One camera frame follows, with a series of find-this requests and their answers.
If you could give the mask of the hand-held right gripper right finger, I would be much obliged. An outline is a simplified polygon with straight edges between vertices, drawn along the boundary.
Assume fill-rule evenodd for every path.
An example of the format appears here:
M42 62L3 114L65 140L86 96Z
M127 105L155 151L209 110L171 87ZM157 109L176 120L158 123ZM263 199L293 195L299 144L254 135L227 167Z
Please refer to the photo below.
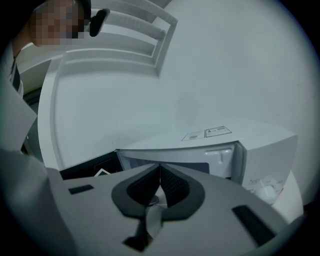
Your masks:
M151 256L293 256L284 251L304 217L287 220L274 207L224 178L176 166L204 189L188 219L165 221L149 247Z

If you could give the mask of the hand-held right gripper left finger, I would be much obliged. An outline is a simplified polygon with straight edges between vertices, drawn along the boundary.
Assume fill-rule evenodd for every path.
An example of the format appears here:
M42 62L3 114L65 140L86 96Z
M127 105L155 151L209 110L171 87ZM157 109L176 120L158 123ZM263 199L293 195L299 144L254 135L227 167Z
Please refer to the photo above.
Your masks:
M129 171L64 180L48 170L53 212L48 250L55 256L161 256L160 239L148 241L147 207L133 199L160 167L148 164Z

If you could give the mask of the person's white shirt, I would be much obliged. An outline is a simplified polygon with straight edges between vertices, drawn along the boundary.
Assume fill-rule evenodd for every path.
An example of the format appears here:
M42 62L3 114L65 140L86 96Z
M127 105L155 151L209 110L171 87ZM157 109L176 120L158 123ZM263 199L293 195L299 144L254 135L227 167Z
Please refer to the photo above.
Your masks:
M77 256L55 202L50 171L21 149L36 113L26 104L13 48L0 57L0 204L8 233L26 256Z

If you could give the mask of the white microwave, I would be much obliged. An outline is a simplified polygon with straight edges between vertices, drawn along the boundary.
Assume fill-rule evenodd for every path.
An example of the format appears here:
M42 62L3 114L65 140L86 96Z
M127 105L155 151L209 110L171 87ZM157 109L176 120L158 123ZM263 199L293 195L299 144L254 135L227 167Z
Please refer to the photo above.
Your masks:
M282 127L229 118L146 138L60 173L76 179L172 164L229 179L272 205L288 179L297 144L297 135Z

